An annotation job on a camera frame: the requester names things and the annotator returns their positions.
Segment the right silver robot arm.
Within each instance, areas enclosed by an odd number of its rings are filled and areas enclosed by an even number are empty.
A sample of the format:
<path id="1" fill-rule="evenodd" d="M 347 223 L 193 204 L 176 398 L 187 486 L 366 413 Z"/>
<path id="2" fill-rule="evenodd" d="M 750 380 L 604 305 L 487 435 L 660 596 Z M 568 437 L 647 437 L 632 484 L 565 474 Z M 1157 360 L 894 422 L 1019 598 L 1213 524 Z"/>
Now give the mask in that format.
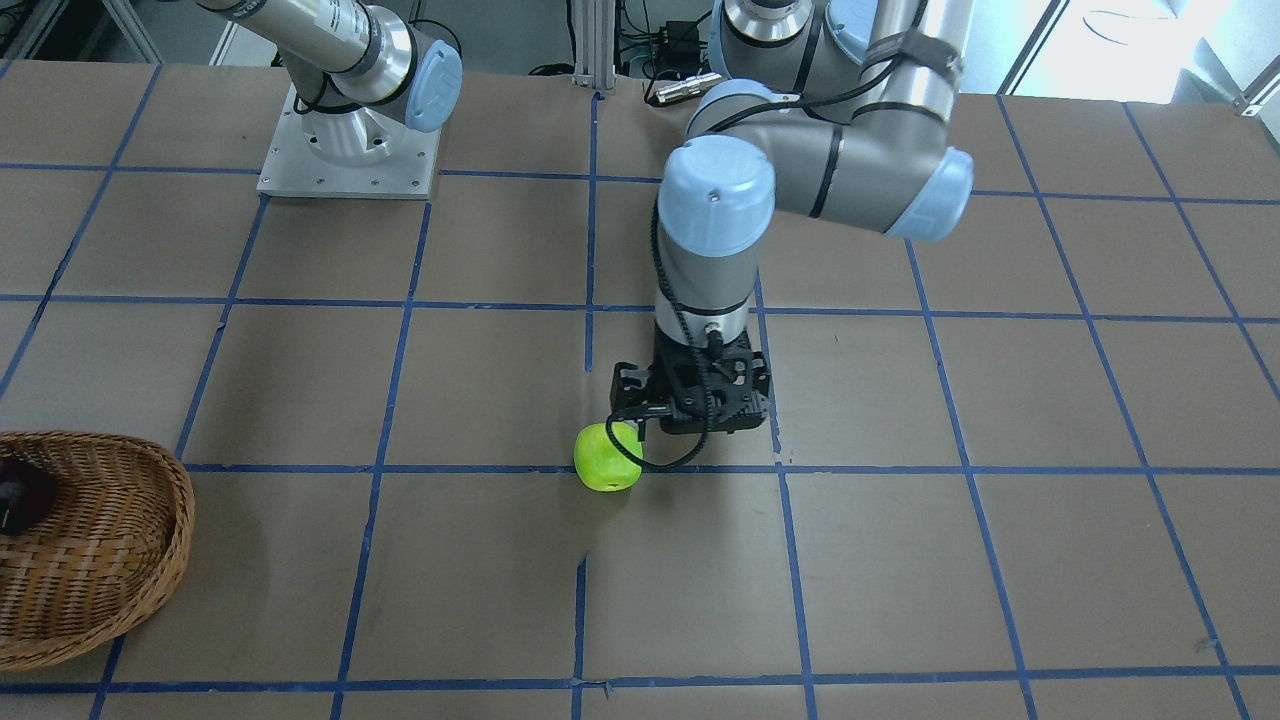
<path id="1" fill-rule="evenodd" d="M 201 1 L 274 44 L 294 90 L 291 117 L 307 155 L 332 167 L 419 174 L 460 100 L 460 50 L 393 10 L 362 1 Z"/>

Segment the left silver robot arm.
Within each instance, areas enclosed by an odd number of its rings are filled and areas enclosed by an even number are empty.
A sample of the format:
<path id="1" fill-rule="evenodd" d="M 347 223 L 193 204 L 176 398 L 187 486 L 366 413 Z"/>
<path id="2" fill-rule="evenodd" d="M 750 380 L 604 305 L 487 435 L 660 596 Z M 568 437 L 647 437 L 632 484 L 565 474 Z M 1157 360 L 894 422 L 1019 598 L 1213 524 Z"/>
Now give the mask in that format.
<path id="1" fill-rule="evenodd" d="M 657 191 L 654 356 L 621 363 L 611 420 L 669 434 L 759 427 L 771 372 L 748 338 L 776 213 L 937 241 L 974 184 L 948 143 L 970 1 L 718 1 L 722 81 L 689 118 Z"/>

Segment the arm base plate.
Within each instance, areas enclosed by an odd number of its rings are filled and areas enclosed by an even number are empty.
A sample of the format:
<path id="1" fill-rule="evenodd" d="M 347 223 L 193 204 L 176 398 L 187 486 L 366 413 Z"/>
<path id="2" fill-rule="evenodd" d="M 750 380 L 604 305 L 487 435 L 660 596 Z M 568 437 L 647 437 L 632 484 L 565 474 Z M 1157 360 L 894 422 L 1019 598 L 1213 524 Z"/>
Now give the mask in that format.
<path id="1" fill-rule="evenodd" d="M 408 129 L 365 108 L 301 113 L 289 87 L 256 188 L 278 199 L 431 197 L 440 135 Z"/>

